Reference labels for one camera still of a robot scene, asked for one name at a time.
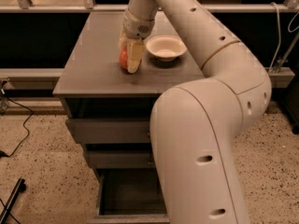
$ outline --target desk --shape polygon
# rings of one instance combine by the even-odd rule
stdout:
[[[151,154],[151,109],[167,89],[204,76],[189,52],[163,63],[145,51],[137,73],[127,73],[118,61],[122,14],[91,13],[53,94],[100,182],[99,214],[165,214]],[[177,35],[163,12],[157,14],[154,35]],[[118,188],[109,191],[115,183]]]

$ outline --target black power cord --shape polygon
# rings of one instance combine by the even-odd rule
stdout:
[[[25,105],[21,105],[21,104],[17,103],[17,102],[15,102],[15,101],[11,100],[9,97],[7,97],[7,96],[5,95],[5,92],[4,92],[4,90],[3,90],[3,87],[4,87],[4,85],[5,85],[6,83],[7,83],[7,81],[4,80],[4,81],[2,81],[2,84],[1,84],[1,92],[3,93],[3,95],[4,95],[10,102],[12,102],[12,103],[14,103],[14,104],[16,104],[16,105],[19,105],[19,106],[21,106],[21,107],[23,107],[23,108],[29,110],[29,111],[30,111],[30,115],[27,117],[27,119],[26,119],[26,120],[24,121],[24,123],[22,124],[22,126],[24,127],[24,129],[27,131],[26,136],[19,142],[19,144],[15,147],[15,149],[12,151],[11,154],[8,155],[8,154],[5,153],[4,151],[0,150],[0,159],[1,159],[2,157],[10,158],[10,157],[17,151],[17,149],[18,149],[19,146],[22,144],[22,142],[29,136],[30,131],[29,131],[28,128],[25,126],[25,124],[26,124],[26,122],[28,121],[28,119],[31,118],[31,117],[34,115],[34,111],[33,111],[31,108],[29,108],[29,107],[27,107],[27,106],[25,106]]]
[[[0,198],[0,203],[3,205],[4,209],[8,212],[6,205],[3,203],[2,199]],[[12,216],[12,214],[9,212],[9,215],[18,223],[21,224],[19,222],[19,220],[17,220],[14,216]]]

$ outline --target cable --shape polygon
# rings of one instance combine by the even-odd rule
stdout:
[[[2,92],[3,94],[5,94],[4,91],[3,91],[3,86],[4,86],[4,85],[5,85],[5,82],[2,82],[2,85],[1,85],[1,92]],[[26,120],[24,121],[24,123],[22,124],[22,127],[24,127],[24,129],[27,131],[26,136],[19,142],[19,144],[15,147],[15,149],[12,151],[12,153],[11,153],[10,155],[8,155],[7,153],[5,153],[5,152],[3,152],[3,151],[0,150],[0,158],[1,158],[1,157],[10,158],[10,157],[17,151],[17,149],[18,149],[19,146],[22,144],[22,142],[29,136],[30,131],[29,131],[28,128],[25,126],[25,124],[26,124],[26,122],[28,121],[28,119],[31,118],[31,117],[34,115],[34,111],[33,111],[31,108],[26,107],[25,105],[21,105],[20,103],[15,102],[15,101],[11,100],[11,99],[10,99],[9,97],[7,97],[7,96],[6,96],[6,98],[7,98],[10,102],[12,102],[12,103],[14,103],[14,104],[16,104],[16,105],[19,105],[19,106],[21,106],[21,107],[23,107],[23,108],[29,110],[29,111],[30,111],[30,115],[27,117],[27,119],[26,119]]]
[[[277,15],[278,15],[278,47],[277,47],[277,50],[276,50],[276,52],[274,54],[272,62],[270,64],[269,73],[273,71],[272,70],[272,66],[273,66],[274,60],[276,59],[276,57],[278,55],[278,51],[279,51],[280,45],[281,45],[281,28],[280,28],[280,16],[279,16],[278,5],[276,3],[271,3],[271,5],[275,7],[275,9],[277,10]]]
[[[21,224],[19,222],[19,220],[17,220],[14,216],[12,216],[12,214],[7,210],[7,207],[6,205],[3,203],[2,199],[0,198],[0,203],[3,205],[4,209],[9,213],[9,215],[18,223],[18,224]]]
[[[293,18],[291,19],[291,21],[290,21],[290,23],[289,23],[289,26],[288,26],[288,31],[289,31],[289,33],[293,33],[294,31],[296,31],[296,30],[299,29],[299,25],[298,25],[295,29],[291,30],[292,22],[293,22],[294,19],[298,16],[298,14],[299,14],[299,11],[296,13],[295,16],[293,16]]]

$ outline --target white cable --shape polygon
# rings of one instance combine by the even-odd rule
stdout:
[[[294,19],[297,17],[298,14],[299,14],[299,11],[296,13],[295,16],[293,16],[293,18],[291,19],[291,21],[289,23],[289,26],[288,26],[289,33],[293,33],[294,31],[296,31],[297,29],[299,29],[299,25],[298,25],[295,29],[291,30],[292,22],[294,21]]]
[[[277,15],[278,15],[278,47],[277,47],[275,55],[274,55],[274,57],[272,59],[272,62],[270,64],[269,72],[272,71],[272,66],[273,66],[274,60],[276,59],[276,57],[278,55],[278,51],[280,49],[280,44],[281,44],[281,29],[280,29],[280,16],[279,16],[278,5],[276,3],[271,3],[271,5],[275,7],[275,9],[277,10]]]

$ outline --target speckled floor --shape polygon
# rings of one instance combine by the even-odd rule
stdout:
[[[10,153],[26,135],[25,119],[20,110],[0,117],[1,150]],[[22,224],[79,224],[96,215],[98,182],[65,120],[59,107],[47,112],[36,108],[27,123],[28,139],[13,157],[0,159],[4,202],[18,178],[27,184],[12,211]],[[251,223],[299,223],[299,135],[292,134],[275,104],[235,139],[233,152]],[[9,218],[7,223],[15,221]]]

